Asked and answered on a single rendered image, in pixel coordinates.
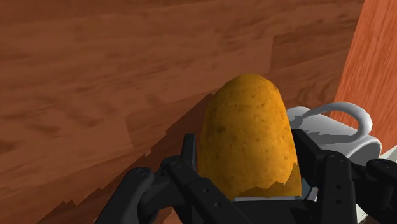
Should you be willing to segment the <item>white mug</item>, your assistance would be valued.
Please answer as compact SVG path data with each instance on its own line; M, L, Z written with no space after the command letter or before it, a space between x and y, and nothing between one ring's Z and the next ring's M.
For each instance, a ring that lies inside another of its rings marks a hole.
M325 116L328 111L351 115L359 127L352 128ZM334 102L313 109L297 106L289 108L287 114L291 128L302 129L321 149L340 152L355 164L364 166L381 154L381 142L369 134L372 130L370 115L355 104Z

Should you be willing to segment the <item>brown potato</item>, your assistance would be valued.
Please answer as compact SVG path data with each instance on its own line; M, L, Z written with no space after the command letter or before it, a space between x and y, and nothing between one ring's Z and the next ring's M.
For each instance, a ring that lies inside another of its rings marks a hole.
M213 95L205 112L197 167L229 199L302 194L286 108L271 81L244 74Z

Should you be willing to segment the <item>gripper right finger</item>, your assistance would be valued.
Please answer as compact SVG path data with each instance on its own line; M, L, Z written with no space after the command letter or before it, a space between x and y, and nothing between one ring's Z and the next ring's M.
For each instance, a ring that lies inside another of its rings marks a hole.
M365 166L322 150L301 129L292 130L300 172L318 189L314 224L358 224L356 207L380 224L397 224L397 163L371 159Z

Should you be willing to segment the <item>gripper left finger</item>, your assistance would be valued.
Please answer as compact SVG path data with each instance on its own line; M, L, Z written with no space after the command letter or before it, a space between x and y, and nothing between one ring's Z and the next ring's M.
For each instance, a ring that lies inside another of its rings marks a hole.
M129 170L94 224L153 224L167 207L182 224L251 224L195 165L195 136L185 134L181 154L163 159L157 171Z

